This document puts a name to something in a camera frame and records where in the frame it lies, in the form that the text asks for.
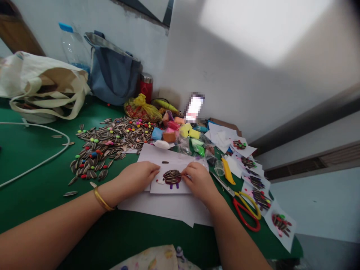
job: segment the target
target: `scissors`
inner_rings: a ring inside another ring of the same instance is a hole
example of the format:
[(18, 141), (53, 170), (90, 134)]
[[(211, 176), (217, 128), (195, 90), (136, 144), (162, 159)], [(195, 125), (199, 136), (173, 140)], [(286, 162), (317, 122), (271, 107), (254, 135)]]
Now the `scissors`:
[[(253, 232), (258, 232), (260, 231), (260, 222), (259, 220), (261, 219), (261, 212), (259, 210), (259, 207), (256, 205), (256, 203), (254, 202), (254, 200), (246, 193), (243, 192), (235, 192), (233, 191), (231, 188), (229, 188), (219, 177), (217, 177), (213, 172), (211, 172), (211, 174), (217, 179), (217, 181), (224, 187), (224, 189), (233, 197), (232, 203), (236, 208), (236, 211), (241, 219), (241, 221), (245, 224), (246, 227), (248, 227), (249, 230), (253, 231)], [(235, 195), (238, 196), (241, 200), (241, 202), (246, 206), (246, 208), (244, 206), (242, 206), (235, 198)], [(246, 203), (246, 201), (243, 199), (242, 196), (245, 196), (247, 199), (250, 200), (250, 202), (254, 205), (257, 214), (255, 214), (252, 209), (249, 207), (249, 205)], [(256, 227), (251, 227), (246, 220), (244, 219), (243, 215), (240, 212), (239, 206), (241, 209), (243, 209), (253, 220), (255, 220), (256, 222)]]

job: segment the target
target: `hand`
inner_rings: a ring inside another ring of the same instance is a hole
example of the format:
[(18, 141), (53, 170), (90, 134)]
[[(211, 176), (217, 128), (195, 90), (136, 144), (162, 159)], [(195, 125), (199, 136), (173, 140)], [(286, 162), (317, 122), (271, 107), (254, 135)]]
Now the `hand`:
[(121, 201), (142, 191), (159, 173), (160, 166), (149, 161), (133, 163), (127, 166), (117, 177), (99, 187), (99, 193), (105, 202), (114, 207)]
[(189, 163), (181, 175), (194, 196), (199, 198), (207, 207), (217, 198), (222, 198), (209, 172), (200, 163)]

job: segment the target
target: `gold bracelet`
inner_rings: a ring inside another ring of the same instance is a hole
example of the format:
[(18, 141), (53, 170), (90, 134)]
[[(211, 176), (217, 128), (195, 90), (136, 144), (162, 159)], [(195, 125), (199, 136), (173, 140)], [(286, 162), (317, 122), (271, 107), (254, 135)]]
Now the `gold bracelet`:
[(115, 208), (111, 208), (104, 200), (103, 198), (100, 196), (99, 192), (98, 192), (98, 187), (94, 188), (94, 194), (95, 197), (97, 199), (97, 201), (101, 204), (102, 207), (104, 207), (106, 210), (108, 211), (114, 211)]

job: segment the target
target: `canvas tote bag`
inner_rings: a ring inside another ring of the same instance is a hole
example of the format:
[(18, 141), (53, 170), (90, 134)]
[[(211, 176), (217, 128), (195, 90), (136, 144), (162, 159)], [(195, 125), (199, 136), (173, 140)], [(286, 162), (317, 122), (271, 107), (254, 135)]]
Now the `canvas tote bag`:
[[(4, 58), (0, 68), (0, 97), (11, 98), (10, 107), (32, 123), (74, 119), (90, 91), (85, 70), (49, 57), (20, 51)], [(16, 100), (40, 108), (25, 109)]]

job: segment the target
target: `table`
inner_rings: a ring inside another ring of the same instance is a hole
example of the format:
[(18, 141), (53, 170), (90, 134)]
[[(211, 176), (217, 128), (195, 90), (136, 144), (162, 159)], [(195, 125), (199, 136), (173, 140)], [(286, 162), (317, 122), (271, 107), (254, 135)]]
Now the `table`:
[[(0, 189), (0, 233), (75, 198), (63, 197), (65, 192), (78, 191), (76, 196), (80, 196), (92, 190), (89, 181), (82, 179), (68, 187), (74, 177), (69, 168), (70, 162), (80, 152), (84, 143), (75, 134), (80, 124), (84, 124), (85, 129), (90, 129), (102, 126), (99, 123), (106, 118), (123, 115), (123, 108), (106, 106), (99, 99), (87, 96), (76, 119), (60, 119), (48, 124), (47, 126), (67, 134), (75, 144), (57, 158)], [(10, 109), (7, 99), (0, 99), (0, 122), (21, 122), (20, 115)], [(0, 125), (0, 183), (12, 179), (60, 151), (66, 138), (56, 139), (52, 138), (52, 135), (55, 133), (40, 127)], [(115, 161), (104, 182), (113, 179), (137, 159), (136, 154), (127, 154), (123, 160)], [(243, 180), (235, 176), (234, 180), (236, 187), (240, 189)], [(223, 192), (217, 181), (216, 185), (236, 213), (230, 196)], [(244, 216), (252, 224), (253, 220)], [(260, 232), (247, 231), (267, 259), (303, 256), (296, 237), (290, 254), (267, 227), (264, 219), (261, 219), (260, 223)], [(220, 264), (212, 227), (195, 224), (194, 228), (191, 228), (184, 222), (173, 219), (116, 210), (105, 214), (95, 223), (59, 269), (78, 269), (79, 266), (83, 269), (109, 269), (151, 246), (168, 244), (181, 246), (184, 255), (202, 269)]]

